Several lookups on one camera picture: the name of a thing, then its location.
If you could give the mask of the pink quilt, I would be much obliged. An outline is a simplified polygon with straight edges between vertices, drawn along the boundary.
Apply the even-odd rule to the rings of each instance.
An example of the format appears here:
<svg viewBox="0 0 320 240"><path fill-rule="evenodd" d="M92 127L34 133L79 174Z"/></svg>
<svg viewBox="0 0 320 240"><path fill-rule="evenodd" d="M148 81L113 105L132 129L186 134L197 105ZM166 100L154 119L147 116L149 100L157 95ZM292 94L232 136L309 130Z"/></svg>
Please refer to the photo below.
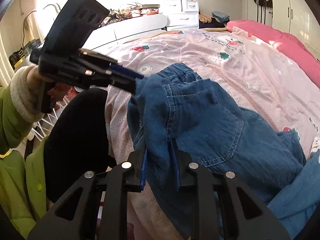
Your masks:
<svg viewBox="0 0 320 240"><path fill-rule="evenodd" d="M226 29L230 32L234 27L245 31L248 37L255 36L263 40L295 61L310 80L319 86L319 62L298 38L252 20L230 21L226 25Z"/></svg>

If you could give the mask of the white curved footboard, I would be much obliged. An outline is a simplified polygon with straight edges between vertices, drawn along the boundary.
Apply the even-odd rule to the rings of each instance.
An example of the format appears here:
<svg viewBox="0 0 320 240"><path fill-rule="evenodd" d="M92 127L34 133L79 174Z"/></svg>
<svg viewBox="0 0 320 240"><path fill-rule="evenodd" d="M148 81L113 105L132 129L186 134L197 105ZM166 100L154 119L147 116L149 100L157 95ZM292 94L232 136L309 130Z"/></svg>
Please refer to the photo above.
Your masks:
<svg viewBox="0 0 320 240"><path fill-rule="evenodd" d="M125 42L150 36L161 32L166 27L167 22L167 16L154 14L111 23L94 30L83 48L94 50L109 43Z"/></svg>

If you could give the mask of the cluttered desk items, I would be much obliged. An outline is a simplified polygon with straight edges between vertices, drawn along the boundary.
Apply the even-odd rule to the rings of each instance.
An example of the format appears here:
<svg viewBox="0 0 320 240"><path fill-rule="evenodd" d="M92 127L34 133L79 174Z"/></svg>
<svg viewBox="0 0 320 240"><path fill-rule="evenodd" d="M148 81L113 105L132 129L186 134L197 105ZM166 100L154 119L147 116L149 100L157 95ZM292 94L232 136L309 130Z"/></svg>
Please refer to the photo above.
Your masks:
<svg viewBox="0 0 320 240"><path fill-rule="evenodd" d="M101 27L106 25L129 20L132 18L142 17L145 15L159 14L159 4L129 4L127 8L110 9L109 15L100 24Z"/></svg>

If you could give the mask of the white wardrobe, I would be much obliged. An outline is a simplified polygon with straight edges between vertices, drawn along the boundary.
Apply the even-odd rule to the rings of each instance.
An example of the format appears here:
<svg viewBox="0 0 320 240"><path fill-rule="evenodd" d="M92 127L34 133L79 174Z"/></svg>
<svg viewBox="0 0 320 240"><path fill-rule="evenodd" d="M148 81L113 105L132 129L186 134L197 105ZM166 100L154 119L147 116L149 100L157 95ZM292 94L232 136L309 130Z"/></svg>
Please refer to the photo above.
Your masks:
<svg viewBox="0 0 320 240"><path fill-rule="evenodd" d="M304 0L272 0L272 27L300 40L319 60L319 23Z"/></svg>

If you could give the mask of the blue denim pants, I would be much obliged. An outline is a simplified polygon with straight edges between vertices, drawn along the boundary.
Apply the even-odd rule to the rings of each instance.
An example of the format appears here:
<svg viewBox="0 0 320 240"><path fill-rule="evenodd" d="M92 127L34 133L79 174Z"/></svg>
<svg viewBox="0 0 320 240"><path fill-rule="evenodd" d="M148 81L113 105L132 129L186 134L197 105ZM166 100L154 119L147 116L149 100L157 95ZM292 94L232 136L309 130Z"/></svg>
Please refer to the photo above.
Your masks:
<svg viewBox="0 0 320 240"><path fill-rule="evenodd" d="M192 210L176 190L171 139L211 172L234 172L266 205L305 165L296 132L276 132L217 82L182 63L136 82L127 122L134 148L147 148L147 181L157 203L184 238L191 233Z"/></svg>

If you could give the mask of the left green jacket sleeve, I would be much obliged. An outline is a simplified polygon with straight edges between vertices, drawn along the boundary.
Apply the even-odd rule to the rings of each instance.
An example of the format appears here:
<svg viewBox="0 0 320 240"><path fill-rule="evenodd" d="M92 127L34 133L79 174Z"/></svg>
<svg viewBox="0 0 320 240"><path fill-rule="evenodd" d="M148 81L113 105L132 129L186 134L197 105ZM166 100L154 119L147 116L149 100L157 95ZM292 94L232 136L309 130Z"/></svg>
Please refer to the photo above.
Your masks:
<svg viewBox="0 0 320 240"><path fill-rule="evenodd" d="M37 109L42 80L36 66L20 68L1 88L1 157L16 148L43 114Z"/></svg>

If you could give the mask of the light blue denim garment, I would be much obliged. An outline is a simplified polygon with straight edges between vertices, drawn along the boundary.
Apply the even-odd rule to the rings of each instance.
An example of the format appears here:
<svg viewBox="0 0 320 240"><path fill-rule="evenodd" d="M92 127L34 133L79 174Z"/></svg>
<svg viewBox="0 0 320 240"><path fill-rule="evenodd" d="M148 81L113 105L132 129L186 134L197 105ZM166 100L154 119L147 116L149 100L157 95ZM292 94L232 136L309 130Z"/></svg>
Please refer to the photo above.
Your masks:
<svg viewBox="0 0 320 240"><path fill-rule="evenodd" d="M294 181L284 187L267 205L294 239L315 216L319 219L319 151L310 159Z"/></svg>

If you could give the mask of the white drawer cabinet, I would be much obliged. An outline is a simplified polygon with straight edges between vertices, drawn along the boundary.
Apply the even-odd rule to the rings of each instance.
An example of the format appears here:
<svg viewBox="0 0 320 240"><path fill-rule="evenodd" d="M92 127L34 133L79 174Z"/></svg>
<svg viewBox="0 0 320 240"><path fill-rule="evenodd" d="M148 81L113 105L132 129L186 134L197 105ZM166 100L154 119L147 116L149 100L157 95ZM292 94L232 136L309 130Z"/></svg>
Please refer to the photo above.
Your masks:
<svg viewBox="0 0 320 240"><path fill-rule="evenodd" d="M197 0L156 0L159 13L167 17L165 29L199 28Z"/></svg>

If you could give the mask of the pink strawberry print bedsheet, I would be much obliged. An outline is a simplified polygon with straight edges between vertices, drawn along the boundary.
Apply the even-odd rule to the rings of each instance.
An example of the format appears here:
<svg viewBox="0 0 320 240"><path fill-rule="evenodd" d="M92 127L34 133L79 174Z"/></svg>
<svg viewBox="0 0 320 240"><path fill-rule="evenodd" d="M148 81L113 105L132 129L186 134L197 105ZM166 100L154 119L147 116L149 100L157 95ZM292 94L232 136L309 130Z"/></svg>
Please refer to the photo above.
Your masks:
<svg viewBox="0 0 320 240"><path fill-rule="evenodd" d="M186 239L192 205L176 190L168 143L213 173L235 173L295 238L319 204L319 88L293 58L242 29L184 30L110 53L142 74L136 93L108 87L109 149L118 162L148 149L131 193L154 239Z"/></svg>

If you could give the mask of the clothes pile beside bed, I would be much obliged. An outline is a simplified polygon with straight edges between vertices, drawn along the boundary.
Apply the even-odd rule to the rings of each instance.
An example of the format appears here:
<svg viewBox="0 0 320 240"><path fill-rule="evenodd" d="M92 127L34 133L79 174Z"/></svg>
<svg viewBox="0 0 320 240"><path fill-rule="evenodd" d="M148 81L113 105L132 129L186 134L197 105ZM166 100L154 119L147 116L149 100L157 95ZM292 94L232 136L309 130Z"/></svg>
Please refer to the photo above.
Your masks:
<svg viewBox="0 0 320 240"><path fill-rule="evenodd" d="M218 16L210 17L209 15L204 14L202 11L199 11L199 28L224 28L227 23L230 21L229 17L220 18Z"/></svg>

